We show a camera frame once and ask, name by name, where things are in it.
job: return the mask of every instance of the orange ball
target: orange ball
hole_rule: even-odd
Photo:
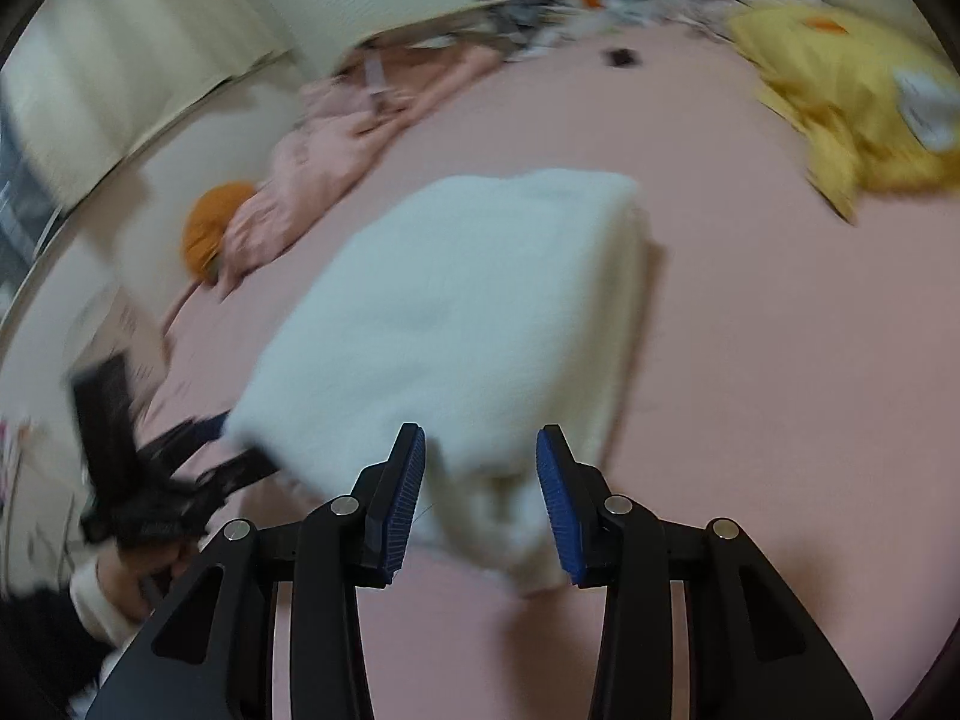
[[[204,194],[193,207],[186,225],[181,252],[184,262],[195,276],[216,280],[211,265],[224,242],[227,225],[237,209],[256,194],[256,186],[248,181],[221,184]]]

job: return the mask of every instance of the yellow fabric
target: yellow fabric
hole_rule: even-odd
[[[181,247],[184,262],[192,274],[211,280],[209,267],[220,253],[229,220],[254,194],[253,184],[235,181],[214,187],[197,200],[184,225]]]
[[[921,71],[960,91],[960,77],[936,56],[838,8],[760,8],[730,25],[742,55],[760,68],[760,101],[806,134],[810,181],[843,218],[854,220],[860,189],[960,187],[960,148],[929,151],[897,108],[894,71]]]

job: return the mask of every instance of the black sleeve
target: black sleeve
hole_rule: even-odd
[[[6,638],[23,669],[61,709],[99,676],[113,649],[86,632],[68,589],[0,602],[0,638]]]

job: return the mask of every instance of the person's arm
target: person's arm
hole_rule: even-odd
[[[163,568],[186,570],[193,545],[119,550],[107,546],[70,581],[0,604],[6,637],[37,686],[58,707],[96,680],[104,658],[150,614],[140,580]]]

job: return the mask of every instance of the silver screw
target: silver screw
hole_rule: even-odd
[[[227,541],[240,541],[250,534],[250,524],[246,519],[234,519],[224,525],[224,538]]]
[[[351,498],[349,495],[341,495],[339,498],[334,498],[333,503],[330,504],[330,511],[338,517],[343,517],[345,514],[353,514],[359,508],[360,502],[356,498]]]
[[[731,538],[740,535],[740,526],[731,519],[718,519],[713,524],[713,532],[720,538],[726,538],[729,541]]]
[[[634,507],[634,503],[626,495],[611,495],[603,505],[611,514],[630,514],[630,509]]]

